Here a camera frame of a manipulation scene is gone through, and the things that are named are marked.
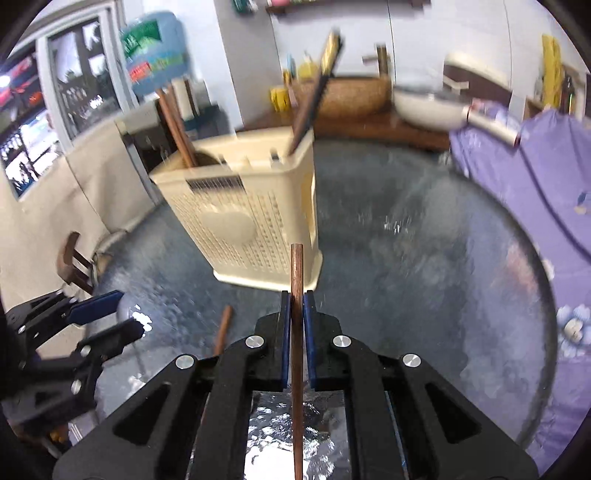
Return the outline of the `brown wooden chopstick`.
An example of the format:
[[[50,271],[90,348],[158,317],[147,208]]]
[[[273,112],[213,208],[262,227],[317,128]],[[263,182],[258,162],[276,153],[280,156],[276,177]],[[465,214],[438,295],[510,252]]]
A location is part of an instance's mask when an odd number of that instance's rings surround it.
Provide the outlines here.
[[[226,337],[228,337],[228,330],[231,324],[232,316],[233,308],[230,305],[226,305],[222,311],[221,324],[219,325],[214,343],[214,356],[219,356],[224,352]]]
[[[291,402],[293,403],[294,478],[304,479],[304,246],[290,246]]]
[[[164,89],[159,88],[156,90],[156,94],[158,95],[160,109],[172,134],[177,150],[180,153],[184,167],[197,167],[198,164],[195,159],[194,149],[185,133],[184,124],[177,110],[172,89],[165,91]]]

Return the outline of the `black chopstick gold tip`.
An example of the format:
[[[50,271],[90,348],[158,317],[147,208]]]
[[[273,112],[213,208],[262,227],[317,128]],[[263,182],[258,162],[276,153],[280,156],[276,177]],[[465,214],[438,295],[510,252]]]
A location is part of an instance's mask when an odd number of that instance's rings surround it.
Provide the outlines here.
[[[332,77],[332,72],[334,72],[335,64],[339,60],[343,46],[344,40],[342,40],[339,29],[332,29],[327,42],[325,42],[325,49],[322,51],[320,66],[318,67],[318,73],[315,75],[314,82],[312,82],[311,93],[297,110],[297,116],[294,119],[293,138],[287,147],[287,156],[293,155],[296,152],[297,147],[301,144],[301,140],[304,139],[304,136],[307,135],[308,130],[314,124],[322,102],[322,96],[325,93],[325,87],[327,87],[329,79]]]

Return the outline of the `wooden chair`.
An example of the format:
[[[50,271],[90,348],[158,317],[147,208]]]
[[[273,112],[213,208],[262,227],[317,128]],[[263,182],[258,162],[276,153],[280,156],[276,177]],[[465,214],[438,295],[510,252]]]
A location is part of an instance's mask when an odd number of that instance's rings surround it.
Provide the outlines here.
[[[79,238],[80,233],[77,231],[68,234],[57,254],[56,271],[65,284],[74,285],[88,295],[92,295],[94,290],[92,282],[93,266],[76,249]]]

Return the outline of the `round glass table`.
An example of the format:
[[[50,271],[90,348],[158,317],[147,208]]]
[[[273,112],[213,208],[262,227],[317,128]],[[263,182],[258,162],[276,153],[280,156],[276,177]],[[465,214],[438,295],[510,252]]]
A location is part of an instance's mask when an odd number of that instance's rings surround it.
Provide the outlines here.
[[[521,447],[547,404],[557,341],[538,254],[508,211],[432,154],[315,142],[315,303],[373,351],[419,355]],[[228,340],[276,312],[280,294],[217,281],[167,204],[113,247],[100,292],[144,336],[99,378],[105,418],[180,354],[209,356],[225,307]]]

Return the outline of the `cream plastic utensil holder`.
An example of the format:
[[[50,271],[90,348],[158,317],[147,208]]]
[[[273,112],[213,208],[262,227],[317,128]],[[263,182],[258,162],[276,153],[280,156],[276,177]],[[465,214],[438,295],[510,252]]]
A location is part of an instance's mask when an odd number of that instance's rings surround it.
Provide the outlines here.
[[[318,247],[313,132],[293,155],[288,127],[253,130],[197,141],[215,159],[187,168],[179,154],[150,178],[211,265],[214,277],[240,286],[290,287],[290,247],[304,247],[304,288],[314,290],[322,270]]]

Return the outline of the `white water dispenser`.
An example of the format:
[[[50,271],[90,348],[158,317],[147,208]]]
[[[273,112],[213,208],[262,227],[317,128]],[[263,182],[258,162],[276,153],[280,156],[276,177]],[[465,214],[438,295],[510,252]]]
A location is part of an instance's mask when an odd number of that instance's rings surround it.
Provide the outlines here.
[[[178,150],[157,100],[119,114],[115,126],[132,160],[147,176]]]

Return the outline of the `paper towel roll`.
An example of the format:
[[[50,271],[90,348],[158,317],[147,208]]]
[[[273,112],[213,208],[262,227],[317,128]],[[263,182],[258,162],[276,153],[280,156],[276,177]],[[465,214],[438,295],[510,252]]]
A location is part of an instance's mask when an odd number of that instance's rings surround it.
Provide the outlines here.
[[[174,78],[171,82],[178,112],[184,122],[193,120],[198,115],[189,81],[184,77]]]

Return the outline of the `brown woven basin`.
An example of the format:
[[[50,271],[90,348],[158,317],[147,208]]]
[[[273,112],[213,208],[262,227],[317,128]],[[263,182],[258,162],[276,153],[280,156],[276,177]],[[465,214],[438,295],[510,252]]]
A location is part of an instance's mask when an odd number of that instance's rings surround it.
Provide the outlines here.
[[[329,80],[315,118],[361,118],[391,104],[392,81],[386,76],[339,76]]]

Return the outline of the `white frying pan with lid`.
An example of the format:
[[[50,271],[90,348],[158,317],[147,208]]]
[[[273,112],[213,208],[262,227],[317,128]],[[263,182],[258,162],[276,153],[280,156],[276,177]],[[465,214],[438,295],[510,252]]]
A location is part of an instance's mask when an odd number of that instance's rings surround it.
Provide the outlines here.
[[[519,132],[481,113],[470,99],[444,90],[395,86],[394,108],[401,119],[430,131],[452,132],[466,126],[479,128],[516,147]]]

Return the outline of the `yellow soap dispenser bottle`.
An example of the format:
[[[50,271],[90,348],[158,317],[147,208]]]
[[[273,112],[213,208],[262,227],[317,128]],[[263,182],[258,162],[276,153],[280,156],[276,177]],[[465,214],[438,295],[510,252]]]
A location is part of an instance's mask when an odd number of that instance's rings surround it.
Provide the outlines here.
[[[318,64],[308,52],[304,52],[304,60],[297,67],[297,80],[300,82],[311,81],[318,74]]]

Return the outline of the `blue water bottle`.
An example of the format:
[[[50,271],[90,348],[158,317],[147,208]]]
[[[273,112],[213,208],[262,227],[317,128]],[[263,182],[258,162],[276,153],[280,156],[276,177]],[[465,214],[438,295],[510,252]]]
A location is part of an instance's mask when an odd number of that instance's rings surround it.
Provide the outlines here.
[[[170,11],[156,11],[131,21],[120,31],[132,90],[145,97],[189,71],[181,22]]]

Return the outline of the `bronze faucet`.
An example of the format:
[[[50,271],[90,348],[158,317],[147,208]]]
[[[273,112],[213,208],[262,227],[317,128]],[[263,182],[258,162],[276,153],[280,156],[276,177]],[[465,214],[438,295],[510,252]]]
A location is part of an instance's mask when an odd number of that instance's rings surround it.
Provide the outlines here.
[[[379,75],[381,77],[390,76],[390,56],[385,44],[377,44],[376,53],[363,56],[362,62],[365,65],[376,63],[378,65]]]

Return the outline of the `purple floral cloth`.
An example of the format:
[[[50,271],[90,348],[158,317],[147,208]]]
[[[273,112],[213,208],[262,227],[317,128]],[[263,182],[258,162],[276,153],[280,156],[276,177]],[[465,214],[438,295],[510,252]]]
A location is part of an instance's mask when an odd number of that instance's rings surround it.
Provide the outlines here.
[[[590,130],[555,109],[523,122],[495,103],[485,110],[519,130],[519,146],[466,127],[451,133],[451,151],[457,168],[522,225],[552,287],[557,369],[528,449],[547,471],[590,412]]]

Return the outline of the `brown white rice cooker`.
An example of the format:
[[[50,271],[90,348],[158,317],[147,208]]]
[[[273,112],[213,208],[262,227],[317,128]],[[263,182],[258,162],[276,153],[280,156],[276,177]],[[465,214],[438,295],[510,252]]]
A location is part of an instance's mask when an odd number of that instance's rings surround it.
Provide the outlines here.
[[[512,89],[508,77],[462,53],[449,53],[444,60],[443,86],[465,97],[510,105]]]

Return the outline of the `yellow roll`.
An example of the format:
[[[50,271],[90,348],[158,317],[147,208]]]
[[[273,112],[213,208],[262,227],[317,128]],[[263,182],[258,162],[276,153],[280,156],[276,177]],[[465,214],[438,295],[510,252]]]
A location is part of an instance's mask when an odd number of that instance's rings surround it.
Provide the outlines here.
[[[548,34],[542,35],[542,48],[542,103],[558,110],[561,104],[564,76],[561,48],[558,40]]]

